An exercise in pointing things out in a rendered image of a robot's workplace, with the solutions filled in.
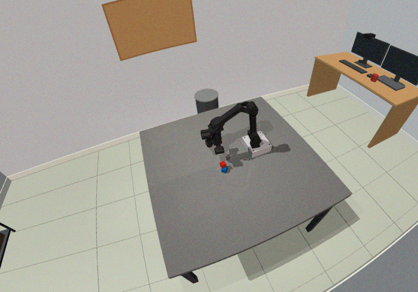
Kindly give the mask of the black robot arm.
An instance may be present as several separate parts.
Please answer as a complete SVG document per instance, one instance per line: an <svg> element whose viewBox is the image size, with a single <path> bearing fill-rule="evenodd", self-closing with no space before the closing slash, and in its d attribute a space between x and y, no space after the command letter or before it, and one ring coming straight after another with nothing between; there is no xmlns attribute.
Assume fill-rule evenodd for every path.
<svg viewBox="0 0 418 292"><path fill-rule="evenodd" d="M212 145L216 145L213 137L219 138L221 136L221 131L224 130L224 124L229 119L235 117L238 113L247 113L249 114L250 124L250 129L247 130L247 134L250 138L250 146L252 148L258 148L260 147L259 143L261 142L261 139L256 130L256 115L258 114L258 111L259 109L253 101L237 103L236 106L231 108L227 113L213 118L208 125L208 129L201 130L201 138L202 140L205 139L205 143L209 148L212 147Z"/></svg>

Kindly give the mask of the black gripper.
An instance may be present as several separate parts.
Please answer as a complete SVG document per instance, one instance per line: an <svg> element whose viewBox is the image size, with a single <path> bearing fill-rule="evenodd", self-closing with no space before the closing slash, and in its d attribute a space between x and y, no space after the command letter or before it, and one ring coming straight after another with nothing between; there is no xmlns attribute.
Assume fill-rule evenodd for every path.
<svg viewBox="0 0 418 292"><path fill-rule="evenodd" d="M212 136L213 137L213 136ZM224 153L225 151L224 151L224 148L221 146L221 144L222 144L222 138L221 138L221 136L219 137L219 138L214 138L213 137L213 140L215 141L215 144L216 144L216 147L214 148L214 150L215 150L215 154L217 155L217 154L222 154L222 153Z"/></svg>

